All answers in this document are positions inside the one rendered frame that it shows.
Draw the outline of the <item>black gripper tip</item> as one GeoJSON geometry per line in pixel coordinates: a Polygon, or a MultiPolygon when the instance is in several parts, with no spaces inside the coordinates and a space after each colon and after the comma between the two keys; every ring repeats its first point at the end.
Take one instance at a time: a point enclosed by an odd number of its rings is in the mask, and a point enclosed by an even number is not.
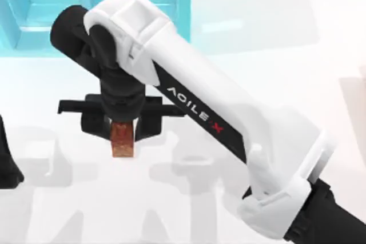
{"type": "Polygon", "coordinates": [[[5,126],[0,115],[0,190],[15,189],[24,179],[23,173],[11,155],[5,126]]]}

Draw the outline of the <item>reddish brown book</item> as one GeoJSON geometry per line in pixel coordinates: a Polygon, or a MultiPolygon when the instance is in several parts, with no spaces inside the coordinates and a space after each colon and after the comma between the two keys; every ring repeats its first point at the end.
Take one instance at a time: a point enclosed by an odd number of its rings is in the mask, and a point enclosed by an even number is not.
{"type": "Polygon", "coordinates": [[[111,123],[110,141],[114,158],[134,157],[134,127],[133,122],[111,123]]]}

